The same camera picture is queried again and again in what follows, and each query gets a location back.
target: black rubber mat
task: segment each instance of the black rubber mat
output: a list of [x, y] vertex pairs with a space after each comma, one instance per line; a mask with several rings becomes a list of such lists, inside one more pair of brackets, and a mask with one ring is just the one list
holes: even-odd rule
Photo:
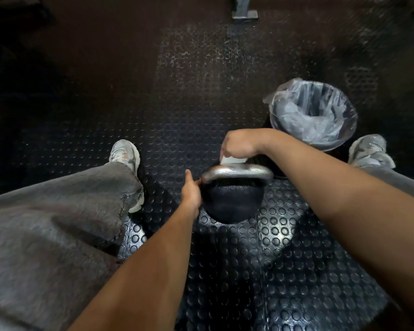
[[[0, 33], [0, 193], [103, 165], [117, 139], [131, 140], [146, 201], [126, 219], [127, 258], [177, 207], [184, 169], [199, 177], [227, 131], [263, 126], [262, 97], [293, 77], [331, 83], [356, 106], [356, 134], [332, 155], [380, 133], [414, 178], [406, 0], [252, 0], [259, 21], [245, 25], [224, 0], [113, 2], [49, 0], [51, 27]], [[386, 302], [275, 180], [258, 217], [221, 225], [200, 214], [177, 330], [358, 330]]]

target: forearm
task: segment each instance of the forearm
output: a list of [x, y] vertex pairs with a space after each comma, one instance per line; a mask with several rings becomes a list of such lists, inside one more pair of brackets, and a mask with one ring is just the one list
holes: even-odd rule
[[119, 268], [70, 330], [173, 330], [188, 269], [193, 209], [181, 205]]
[[287, 134], [267, 131], [265, 144], [338, 241], [414, 308], [414, 198]]

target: person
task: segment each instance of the person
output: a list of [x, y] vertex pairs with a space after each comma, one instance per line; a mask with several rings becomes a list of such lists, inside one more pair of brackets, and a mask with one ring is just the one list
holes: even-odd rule
[[[357, 140], [347, 164], [280, 131], [243, 129], [226, 135], [220, 155], [257, 154], [276, 162], [340, 244], [414, 316], [414, 181], [392, 170], [385, 140]], [[0, 196], [0, 330], [173, 330], [199, 181], [186, 171], [177, 210], [119, 265], [101, 247], [119, 239], [128, 209], [140, 208], [138, 165], [135, 146], [121, 140], [102, 167]]]

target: sneaker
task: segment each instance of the sneaker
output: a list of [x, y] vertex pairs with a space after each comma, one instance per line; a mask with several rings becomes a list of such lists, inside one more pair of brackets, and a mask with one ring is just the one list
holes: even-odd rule
[[[138, 166], [140, 163], [139, 152], [135, 145], [125, 139], [120, 139], [112, 146], [110, 151], [109, 162], [118, 161], [125, 164], [130, 170], [138, 177]], [[129, 213], [134, 213], [141, 210], [141, 206], [144, 204], [144, 191], [141, 190], [141, 195], [138, 198], [138, 202], [132, 208]]]
[[354, 141], [349, 149], [348, 164], [354, 167], [396, 167], [394, 160], [386, 153], [385, 138], [379, 134], [368, 134]]

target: pants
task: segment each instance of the pants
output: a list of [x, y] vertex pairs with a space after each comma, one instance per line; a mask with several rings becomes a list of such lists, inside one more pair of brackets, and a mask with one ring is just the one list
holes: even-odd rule
[[[414, 180], [364, 167], [414, 196]], [[0, 196], [0, 330], [64, 330], [119, 266], [103, 252], [142, 186], [122, 163]]]

